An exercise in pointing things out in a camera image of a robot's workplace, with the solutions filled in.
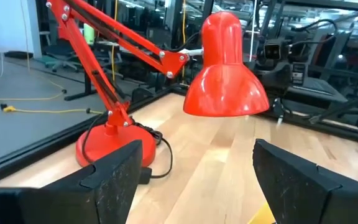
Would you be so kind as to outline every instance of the red desk lamp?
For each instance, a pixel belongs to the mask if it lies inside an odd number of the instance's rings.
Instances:
[[[155,141],[143,128],[133,125],[128,116],[128,102],[121,102],[107,76],[85,42],[75,19],[87,23],[104,36],[116,42],[155,67],[168,78],[175,78],[189,55],[160,50],[153,43],[105,15],[84,0],[49,0],[59,26],[65,31],[78,58],[89,75],[98,94],[109,111],[106,124],[96,126],[89,133],[83,149],[84,133],[76,143],[76,158],[81,166],[87,166],[120,147],[141,139],[143,142],[143,166],[155,157]],[[131,38],[159,59],[151,57],[130,44],[116,32]],[[228,12],[210,15],[201,31],[204,47],[204,69],[190,85],[184,111],[198,116],[240,116],[256,114],[269,108],[263,86],[242,63],[241,24]]]

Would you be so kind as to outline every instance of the lamp arm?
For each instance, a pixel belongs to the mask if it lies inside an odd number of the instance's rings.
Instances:
[[[147,39],[105,15],[84,0],[48,0],[46,5],[55,15],[60,30],[67,35],[68,41],[84,66],[106,108],[112,112],[113,116],[109,116],[108,125],[128,126],[132,124],[132,119],[126,113],[129,103],[121,102],[121,99],[117,96],[109,79],[82,36],[75,19],[87,23],[107,38],[116,40],[120,46],[153,66],[168,78],[175,78],[189,58],[187,54],[159,49]],[[154,57],[130,44],[116,31],[145,47]]]
[[[194,49],[194,50],[183,49],[183,50],[179,51],[179,53],[186,54],[189,57],[199,56],[199,55],[204,54],[204,49]]]

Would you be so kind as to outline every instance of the lamp shade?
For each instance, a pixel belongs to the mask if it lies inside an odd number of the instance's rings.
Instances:
[[[184,112],[197,116],[242,116],[268,110],[266,92],[242,61],[240,20],[230,12],[210,15],[201,30],[202,71],[192,81]]]

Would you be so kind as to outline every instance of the black wire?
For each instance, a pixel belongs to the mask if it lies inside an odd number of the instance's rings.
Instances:
[[[169,50],[169,51],[171,51],[171,52],[179,52],[179,51],[185,49],[185,48],[190,44],[190,42],[192,42],[193,40],[197,39],[198,36],[199,36],[199,34],[200,34],[200,32],[194,33],[193,35],[191,35],[191,36],[186,40],[186,42],[185,42],[183,45],[181,45],[181,46],[178,47],[178,48],[171,49],[171,48],[169,48],[166,44],[163,44],[163,49],[164,49],[164,50]]]
[[[144,126],[143,124],[135,122],[135,120],[132,117],[131,117],[131,119],[133,121],[133,125],[143,128],[144,130],[146,130],[153,136],[153,138],[156,140],[156,142],[155,142],[156,145],[160,145],[162,141],[167,145],[169,153],[170,153],[169,169],[164,174],[152,175],[151,178],[160,179],[160,178],[166,177],[169,173],[171,173],[172,166],[173,166],[173,152],[172,152],[171,145],[169,144],[169,142],[166,139],[163,138],[162,133],[160,131],[156,131],[150,127]]]
[[[162,138],[161,140],[167,145],[169,153],[171,154],[170,165],[169,165],[169,169],[164,174],[152,175],[151,178],[153,178],[153,179],[160,179],[160,178],[166,177],[169,173],[171,173],[172,166],[173,166],[173,153],[172,153],[171,145],[169,144],[169,142],[167,140],[165,140],[165,138]]]
[[[83,157],[85,158],[85,160],[89,163],[89,164],[92,164],[94,161],[89,158],[89,156],[85,153],[85,146],[86,146],[86,142],[89,138],[89,135],[93,129],[93,127],[95,126],[96,122],[103,116],[107,113],[104,112],[103,114],[100,114],[98,115],[95,120],[92,121],[91,125],[89,126],[87,132],[86,132],[86,135],[85,135],[85,138],[84,138],[84,141],[82,143],[82,149],[81,149],[81,153],[83,155]],[[168,150],[169,150],[169,153],[170,153],[170,165],[169,165],[169,169],[164,173],[164,174],[160,174],[160,175],[152,175],[151,178],[153,179],[160,179],[160,178],[163,178],[163,177],[166,177],[169,173],[171,173],[171,170],[172,170],[172,166],[173,166],[173,152],[172,152],[172,148],[171,148],[171,145],[169,144],[169,142],[163,138],[162,136],[162,133],[160,131],[156,131],[150,127],[147,127],[147,126],[144,126],[143,124],[140,124],[138,122],[135,122],[135,120],[131,117],[132,121],[133,121],[133,125],[135,126],[138,126],[144,130],[146,130],[147,132],[149,132],[153,138],[156,140],[156,145],[160,145],[161,142],[163,141],[167,147],[168,147]]]
[[[307,28],[310,28],[316,24],[319,24],[320,22],[328,22],[330,24],[332,24],[334,26],[334,35],[328,37],[327,39],[325,40],[322,40],[322,41],[310,41],[310,40],[301,40],[301,41],[298,41],[298,42],[295,42],[292,45],[292,47],[294,45],[298,45],[298,44],[323,44],[325,42],[328,42],[330,40],[332,40],[333,38],[335,38],[336,34],[338,33],[338,26],[336,25],[335,21],[333,21],[332,19],[320,19],[316,22],[312,22],[311,24],[307,25],[307,26],[304,26],[304,27],[300,27],[300,28],[295,28],[294,31],[297,31],[297,32],[302,32],[304,30],[307,30]]]
[[[93,126],[96,124],[96,122],[103,116],[103,115],[106,115],[107,114],[107,111],[104,112],[103,114],[99,114],[91,123],[91,125],[89,126],[87,132],[86,132],[86,135],[85,135],[85,138],[84,138],[84,141],[82,142],[82,149],[81,149],[81,153],[83,155],[83,157],[85,158],[85,160],[89,163],[89,164],[92,164],[94,161],[92,161],[91,158],[89,158],[89,156],[85,153],[85,146],[86,146],[86,142],[88,140],[88,137],[90,136],[90,133],[91,133],[91,130],[93,129]]]

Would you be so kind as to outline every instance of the wooden table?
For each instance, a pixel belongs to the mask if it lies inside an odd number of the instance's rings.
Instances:
[[[140,185],[128,223],[247,223],[264,203],[252,167],[255,138],[263,138],[358,180],[358,143],[256,117],[200,118],[182,112],[184,97],[168,95],[136,111],[136,121],[158,129],[174,151],[172,173]],[[74,145],[0,181],[0,187],[42,187],[78,169]],[[165,172],[169,152],[151,165]]]

